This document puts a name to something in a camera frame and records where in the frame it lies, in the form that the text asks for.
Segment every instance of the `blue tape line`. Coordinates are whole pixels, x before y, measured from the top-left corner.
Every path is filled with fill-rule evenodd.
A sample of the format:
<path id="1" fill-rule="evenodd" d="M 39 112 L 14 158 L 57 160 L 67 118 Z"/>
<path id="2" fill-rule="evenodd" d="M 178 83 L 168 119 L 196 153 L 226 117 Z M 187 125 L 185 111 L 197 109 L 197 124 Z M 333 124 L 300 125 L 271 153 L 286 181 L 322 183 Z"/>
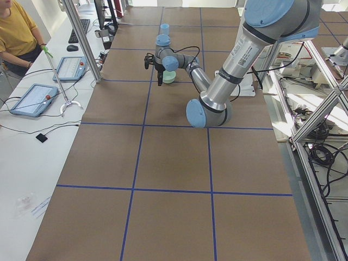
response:
<path id="1" fill-rule="evenodd" d="M 176 126 L 176 125 L 155 125 L 155 124 L 131 124 L 131 123 L 108 123 L 108 122 L 81 122 L 83 125 L 114 125 L 114 126 L 144 126 L 144 127 L 162 127 L 162 128 L 193 128 L 192 126 Z M 272 131 L 272 128 L 256 128 L 256 127 L 209 127 L 209 129 L 243 129 L 249 131 Z"/>
<path id="2" fill-rule="evenodd" d="M 126 24 L 126 23 L 120 23 L 120 26 L 152 26 L 156 27 L 159 26 L 157 24 Z M 170 25 L 170 27 L 201 27 L 201 26 L 176 26 L 176 25 Z M 202 26 L 202 27 L 213 27 L 213 28 L 239 28 L 239 26 Z"/>
<path id="3" fill-rule="evenodd" d="M 257 128 L 257 127 L 219 127 L 219 126 L 216 126 L 216 127 L 209 127 L 209 129 L 248 129 L 250 131 L 252 130 L 255 130 L 255 131 L 272 131 L 273 128 Z"/>
<path id="4" fill-rule="evenodd" d="M 171 189 L 142 189 L 135 188 L 135 191 L 145 192 L 165 192 L 165 193 L 185 193 L 185 194 L 210 194 L 210 191 L 198 191 L 198 190 L 171 190 Z"/>
<path id="5" fill-rule="evenodd" d="M 106 82 L 124 82 L 124 83 L 149 83 L 151 80 L 109 80 L 103 79 Z"/>
<path id="6" fill-rule="evenodd" d="M 156 51 L 155 49 L 137 49 L 137 48 L 110 48 L 110 50 L 117 50 L 117 51 Z M 185 50 L 185 52 L 197 52 L 197 50 Z M 206 52 L 206 53 L 230 53 L 231 51 L 220 51 L 220 50 L 212 50 L 212 51 L 205 51 L 201 50 L 201 52 Z"/>
<path id="7" fill-rule="evenodd" d="M 142 127 L 142 124 L 130 124 L 130 123 L 81 122 L 80 124 L 83 124 L 83 125 L 113 125 L 113 126 Z"/>
<path id="8" fill-rule="evenodd" d="M 202 40 L 202 63 L 203 63 L 203 70 L 206 70 L 206 64 L 204 61 L 204 36 L 203 36 L 203 22 L 202 22 L 202 8 L 200 7 L 200 19 L 201 19 L 201 40 Z"/>
<path id="9" fill-rule="evenodd" d="M 237 196 L 267 196 L 267 197 L 292 197 L 292 194 L 283 193 L 253 193 L 253 192 L 223 192 L 215 191 L 216 195 L 237 195 Z"/>
<path id="10" fill-rule="evenodd" d="M 212 227 L 213 227 L 213 243 L 214 243 L 214 261 L 218 261 L 218 251 L 216 247 L 216 226 L 215 226 L 215 207 L 214 207 L 214 185 L 213 185 L 213 168 L 212 168 L 212 151 L 210 149 L 210 133 L 207 129 L 208 139 L 208 159 L 209 159 L 209 175 L 210 175 L 210 200 L 212 202 Z"/>
<path id="11" fill-rule="evenodd" d="M 118 188 L 101 186 L 82 186 L 57 184 L 56 187 L 70 189 L 101 189 L 101 190 L 127 190 L 144 192 L 166 192 L 166 193 L 185 193 L 185 194 L 214 194 L 214 195 L 236 195 L 236 196 L 270 196 L 270 197 L 292 197 L 292 194 L 284 193 L 255 193 L 255 192 L 228 192 L 228 191 L 199 191 L 199 190 L 173 190 L 173 189 L 144 189 L 144 188 Z"/>
<path id="12" fill-rule="evenodd" d="M 65 184 L 57 184 L 56 187 L 60 188 L 73 188 L 73 189 L 102 189 L 102 190 L 129 190 L 131 188 L 116 188 L 116 187 L 99 187 L 99 186 L 78 186 L 78 185 L 65 185 Z"/>
<path id="13" fill-rule="evenodd" d="M 164 12 L 164 8 L 162 7 L 162 14 L 161 14 L 160 24 L 162 24 L 163 12 Z M 144 120 L 143 120 L 143 122 L 142 122 L 142 130 L 141 130 L 141 136 L 140 136 L 140 142 L 139 142 L 138 156 L 137 156 L 137 158 L 136 158 L 136 165 L 135 165 L 134 178 L 133 178 L 133 184 L 132 184 L 132 193 L 130 194 L 130 197 L 131 197 L 131 198 L 130 198 L 130 200 L 129 200 L 129 207 L 128 207 L 128 213 L 127 213 L 127 221 L 126 221 L 126 226 L 125 226 L 125 233 L 124 233 L 124 235 L 123 235 L 123 242 L 122 242 L 122 250 L 121 250 L 121 255 L 120 255 L 120 261 L 123 261 L 123 255 L 124 255 L 124 253 L 125 253 L 125 245 L 126 245 L 126 239 L 127 239 L 129 218 L 130 218 L 130 216 L 131 216 L 131 209 L 132 209 L 133 195 L 134 195 L 134 187 L 135 187 L 135 182 L 136 182 L 136 176 L 137 176 L 137 174 L 138 174 L 138 166 L 139 166 L 139 160 L 140 160 L 141 145 L 142 145 L 142 140 L 143 140 L 143 138 L 144 138 L 145 122 L 146 122 L 146 115 L 147 115 L 147 109 L 148 109 L 148 102 L 149 102 L 149 100 L 150 100 L 150 93 L 151 93 L 151 85 L 152 85 L 153 72 L 154 72 L 154 67 L 152 67 L 150 86 L 149 86 L 149 88 L 148 88 L 147 101 L 146 101 L 146 108 L 145 108 L 145 113 L 144 113 Z"/>
<path id="14" fill-rule="evenodd" d="M 331 33 L 331 35 L 335 38 L 336 42 L 337 42 L 338 44 L 341 44 L 341 43 L 338 41 L 338 39 L 336 38 L 336 36 L 332 33 L 332 31 L 330 30 L 330 28 L 327 26 L 326 22 L 324 22 L 322 19 L 320 19 L 320 20 L 323 22 L 324 26 L 329 30 L 329 32 Z"/>
<path id="15" fill-rule="evenodd" d="M 341 13 L 337 12 L 337 14 L 339 14 L 339 15 L 342 17 L 342 19 L 343 19 L 344 21 L 346 21 L 346 23 L 348 23 L 348 21 L 346 20 L 346 18 L 344 18 L 343 15 L 341 15 Z"/>

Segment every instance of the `desk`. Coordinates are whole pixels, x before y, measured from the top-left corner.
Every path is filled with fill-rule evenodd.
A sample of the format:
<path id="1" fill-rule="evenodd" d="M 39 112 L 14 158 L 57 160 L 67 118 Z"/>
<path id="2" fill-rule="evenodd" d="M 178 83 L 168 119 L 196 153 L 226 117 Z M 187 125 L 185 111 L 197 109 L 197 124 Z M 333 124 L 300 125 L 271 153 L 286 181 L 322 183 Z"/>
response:
<path id="1" fill-rule="evenodd" d="M 157 86 L 144 69 L 160 24 L 210 71 L 238 20 L 236 9 L 126 11 L 27 261 L 310 260 L 262 92 L 233 102 L 228 124 L 195 129 L 184 72 Z"/>
<path id="2" fill-rule="evenodd" d="M 94 56 L 98 57 L 99 52 L 104 48 L 101 39 L 97 39 L 94 34 L 94 30 L 98 29 L 92 25 L 96 14 L 82 13 L 81 18 L 91 20 L 87 38 Z M 54 56 L 52 61 L 56 66 L 62 56 L 83 55 L 81 48 L 77 52 L 66 51 L 71 28 L 69 20 L 66 19 L 47 45 Z M 49 63 L 42 52 L 29 72 L 48 68 Z M 24 77 L 11 97 L 22 96 L 33 83 L 58 86 L 52 81 L 52 77 L 52 71 L 33 73 Z M 95 84 L 93 79 L 91 72 L 87 72 L 76 84 L 79 93 L 76 100 L 82 104 L 83 108 L 87 107 L 93 92 L 92 86 Z M 68 88 L 71 83 L 63 85 Z M 76 92 L 70 89 L 67 91 L 67 95 L 69 98 L 73 98 Z M 9 100 L 10 108 L 14 104 L 15 101 Z M 64 99 L 62 95 L 59 95 L 44 113 L 59 115 L 59 108 L 62 104 L 64 104 Z M 11 115 L 9 112 L 1 112 L 0 124 L 32 132 L 54 124 L 78 121 L 82 118 L 83 113 L 84 110 L 76 105 L 68 107 L 64 117 L 29 119 Z M 35 138 L 37 134 L 20 134 L 0 127 L 0 260 L 23 261 L 26 259 L 43 215 L 37 219 L 31 213 L 15 217 L 15 202 L 29 192 L 35 194 L 36 204 L 51 196 L 77 130 L 77 127 L 57 129 L 51 132 L 48 140 L 42 144 Z"/>

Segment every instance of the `cable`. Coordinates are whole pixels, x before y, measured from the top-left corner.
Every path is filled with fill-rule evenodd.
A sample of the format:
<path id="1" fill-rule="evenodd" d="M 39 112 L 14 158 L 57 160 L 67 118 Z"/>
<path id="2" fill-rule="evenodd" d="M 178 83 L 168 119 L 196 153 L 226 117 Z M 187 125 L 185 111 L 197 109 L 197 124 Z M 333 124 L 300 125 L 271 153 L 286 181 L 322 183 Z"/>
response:
<path id="1" fill-rule="evenodd" d="M 298 51 L 298 53 L 297 53 L 297 55 L 295 56 L 295 58 L 291 62 L 289 62 L 288 64 L 286 64 L 284 66 L 281 66 L 281 67 L 277 67 L 277 68 L 272 68 L 272 69 L 268 69 L 268 70 L 261 70 L 261 71 L 255 71 L 255 72 L 257 72 L 257 73 L 259 73 L 259 72 L 269 72 L 269 71 L 275 71 L 275 70 L 279 70 L 279 69 L 288 67 L 289 65 L 291 65 L 297 59 L 297 57 L 299 57 L 299 55 L 300 55 L 304 45 L 305 45 L 305 43 L 303 42 L 301 47 L 300 47 L 300 49 L 299 49 L 299 51 Z"/>
<path id="2" fill-rule="evenodd" d="M 233 98 L 232 100 L 230 100 L 230 102 L 233 102 L 233 101 L 237 100 L 238 97 L 239 97 L 239 95 L 240 95 L 240 85 L 238 84 L 238 94 L 237 94 L 237 96 L 236 96 L 235 98 Z"/>
<path id="3" fill-rule="evenodd" d="M 259 82 L 261 90 L 263 90 L 262 82 L 261 82 L 261 80 L 260 80 L 260 78 L 259 78 L 259 74 L 258 74 L 257 71 L 255 70 L 254 66 L 251 66 L 251 70 L 252 70 L 252 72 L 254 73 L 254 75 L 256 76 L 257 81 Z"/>
<path id="4" fill-rule="evenodd" d="M 174 53 L 178 53 L 178 52 L 181 52 L 181 51 L 186 50 L 186 49 L 189 49 L 189 48 L 197 48 L 197 53 L 196 53 L 196 55 L 194 56 L 193 60 L 189 63 L 189 65 L 190 65 L 190 68 L 189 68 L 189 69 L 191 69 L 192 63 L 193 63 L 194 61 L 196 61 L 196 58 L 198 57 L 199 53 L 201 52 L 201 49 L 200 49 L 198 46 L 187 46 L 187 47 L 184 47 L 184 48 L 182 48 L 182 49 L 180 49 L 180 50 L 177 50 L 177 51 L 174 51 L 172 48 L 170 48 L 170 50 L 172 50 Z"/>
<path id="5" fill-rule="evenodd" d="M 294 126 L 296 129 L 299 129 L 303 121 L 306 121 L 307 119 L 303 119 L 302 117 L 310 116 L 313 112 L 310 110 L 303 110 L 299 113 L 297 113 L 294 116 Z M 330 128 L 328 127 L 328 124 L 326 123 L 327 118 L 325 118 L 322 122 L 320 122 L 314 129 L 311 130 L 311 132 L 308 134 L 310 138 L 313 138 L 315 140 L 325 140 L 330 133 Z"/>
<path id="6" fill-rule="evenodd" d="M 63 127 L 69 127 L 69 126 L 76 126 L 76 127 L 79 127 L 79 124 L 70 124 L 70 125 L 63 125 L 63 126 L 59 126 L 59 127 L 56 127 L 54 129 L 51 129 L 49 132 L 46 132 L 44 134 L 44 136 L 47 136 L 48 133 L 52 132 L 52 131 L 55 131 L 56 129 L 59 129 L 59 128 L 63 128 Z"/>
<path id="7" fill-rule="evenodd" d="M 314 165 L 313 165 L 313 161 L 315 161 L 318 165 L 320 166 L 323 166 L 325 168 L 327 168 L 327 172 L 326 172 L 326 184 L 323 186 L 323 185 L 320 185 L 320 189 L 321 189 L 321 192 L 322 192 L 322 197 L 323 198 L 327 198 L 329 195 L 330 195 L 330 192 L 331 192 L 331 187 L 330 185 L 333 183 L 333 182 L 336 182 L 336 181 L 339 181 L 341 179 L 343 179 L 344 177 L 347 177 L 348 176 L 348 157 L 340 150 L 338 150 L 338 148 L 330 145 L 330 144 L 325 144 L 325 143 L 320 143 L 320 144 L 317 144 L 317 143 L 314 143 L 315 145 L 312 147 L 312 148 L 309 148 L 308 147 L 308 143 L 306 143 L 304 146 L 307 145 L 307 147 L 309 148 L 309 154 L 308 154 L 308 158 L 309 158 L 309 163 L 311 165 L 311 168 L 313 170 L 314 173 L 316 173 L 316 170 L 314 168 Z M 335 150 L 334 153 L 332 153 L 329 149 L 327 149 L 326 147 L 330 147 L 332 149 Z M 324 153 L 324 156 L 323 157 L 319 157 L 318 154 L 316 153 L 317 151 L 321 151 Z M 341 172 L 341 171 L 337 171 L 337 170 L 334 170 L 332 168 L 333 164 L 335 163 L 335 160 L 337 158 L 337 156 L 341 154 L 344 159 L 346 160 L 347 162 L 347 171 L 344 173 L 344 172 Z M 332 179 L 330 180 L 330 173 L 334 171 L 336 173 L 339 173 L 341 174 L 342 176 L 341 177 L 338 177 L 338 178 L 335 178 L 335 179 Z"/>
<path id="8" fill-rule="evenodd" d="M 306 80 L 304 78 L 300 78 L 300 79 L 297 79 L 297 78 L 292 78 L 292 77 L 288 77 L 288 76 L 285 76 L 285 77 L 282 77 L 280 80 L 282 79 L 285 79 L 285 80 L 292 80 L 294 82 L 297 82 L 297 83 L 301 83 L 303 85 L 308 85 L 308 86 L 312 86 L 313 87 L 313 83 L 312 84 L 309 84 L 309 83 L 304 83 L 304 82 L 301 82 L 299 80 Z"/>
<path id="9" fill-rule="evenodd" d="M 23 130 L 12 129 L 12 128 L 6 127 L 6 126 L 4 126 L 4 125 L 0 125 L 0 128 L 2 127 L 2 128 L 5 128 L 5 129 L 8 129 L 8 130 L 10 130 L 10 131 L 19 132 L 19 133 L 23 133 L 23 134 L 34 134 L 34 133 L 37 133 L 37 132 L 42 132 L 42 131 L 45 131 L 45 130 L 47 130 L 47 129 L 53 128 L 53 127 L 55 127 L 55 126 L 62 126 L 62 125 L 65 125 L 65 124 L 69 124 L 69 123 L 78 123 L 78 122 L 81 122 L 81 120 L 79 120 L 79 121 L 67 121 L 67 122 L 60 123 L 60 124 L 54 124 L 54 125 L 52 125 L 52 126 L 50 126 L 50 127 L 47 127 L 47 128 L 44 128 L 44 129 L 39 129 L 39 130 L 36 130 L 36 131 L 34 131 L 34 132 L 25 132 L 25 131 L 23 131 Z"/>
<path id="10" fill-rule="evenodd" d="M 23 78 L 27 77 L 30 74 L 33 74 L 33 73 L 36 73 L 36 72 L 43 72 L 43 71 L 52 71 L 52 69 L 42 69 L 42 70 L 37 70 L 37 71 L 34 71 L 34 72 L 30 72 L 30 73 L 27 73 L 26 75 L 24 75 Z"/>
<path id="11" fill-rule="evenodd" d="M 77 93 L 77 95 L 78 95 L 78 91 L 77 91 L 76 88 L 75 88 L 75 84 L 77 84 L 77 83 L 85 76 L 85 74 L 86 74 L 87 72 L 89 72 L 89 71 L 90 71 L 90 69 L 88 69 L 87 71 L 85 71 L 84 74 L 81 76 L 81 78 L 79 78 L 76 82 L 74 82 L 72 85 L 70 85 L 70 87 L 68 87 L 68 88 L 65 89 L 65 90 L 67 91 L 67 90 L 70 90 L 72 87 L 74 87 L 74 89 L 75 89 L 75 91 L 76 91 L 76 93 Z M 52 96 L 51 99 L 55 98 L 56 96 L 58 96 L 58 95 L 60 95 L 60 94 L 62 94 L 62 92 L 59 92 L 59 93 L 57 93 L 56 95 Z M 43 103 L 43 102 L 46 102 L 46 101 L 47 101 L 47 100 L 44 100 L 44 101 L 42 101 L 42 102 L 35 103 L 35 104 L 30 104 L 30 105 L 18 107 L 17 109 L 22 109 L 22 108 L 26 108 L 26 107 L 30 107 L 30 106 L 39 105 L 39 104 L 41 104 L 41 103 Z M 7 109 L 7 110 L 0 110 L 0 112 L 5 112 L 5 111 L 8 111 L 9 113 L 12 113 L 10 109 Z"/>

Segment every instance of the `keyboard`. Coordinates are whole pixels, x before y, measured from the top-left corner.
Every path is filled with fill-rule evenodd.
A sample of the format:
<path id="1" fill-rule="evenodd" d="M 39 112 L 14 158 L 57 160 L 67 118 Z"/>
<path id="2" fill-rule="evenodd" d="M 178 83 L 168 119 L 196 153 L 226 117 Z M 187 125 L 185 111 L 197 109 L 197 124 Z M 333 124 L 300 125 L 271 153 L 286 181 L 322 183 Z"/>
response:
<path id="1" fill-rule="evenodd" d="M 82 28 L 83 28 L 83 31 L 85 32 L 85 34 L 87 34 L 87 31 L 88 31 L 88 26 L 89 26 L 89 23 L 90 23 L 90 20 L 89 19 L 80 19 L 81 21 L 81 24 L 82 24 Z M 70 44 L 76 44 L 78 43 L 78 39 L 76 37 L 76 34 L 74 32 L 74 29 L 71 30 L 71 35 L 70 35 L 70 38 L 69 38 L 69 41 L 68 43 Z"/>

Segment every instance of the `tablet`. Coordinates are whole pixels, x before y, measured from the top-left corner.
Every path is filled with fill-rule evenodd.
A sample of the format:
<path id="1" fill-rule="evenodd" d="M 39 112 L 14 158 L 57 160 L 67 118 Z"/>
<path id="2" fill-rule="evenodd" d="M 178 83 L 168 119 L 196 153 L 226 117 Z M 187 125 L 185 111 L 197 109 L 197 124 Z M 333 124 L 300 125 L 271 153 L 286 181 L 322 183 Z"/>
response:
<path id="1" fill-rule="evenodd" d="M 33 84 L 10 110 L 15 115 L 38 117 L 43 113 L 58 93 L 55 86 Z"/>
<path id="2" fill-rule="evenodd" d="M 86 69 L 86 57 L 62 57 L 57 67 L 57 74 L 61 82 L 76 82 L 80 80 Z"/>

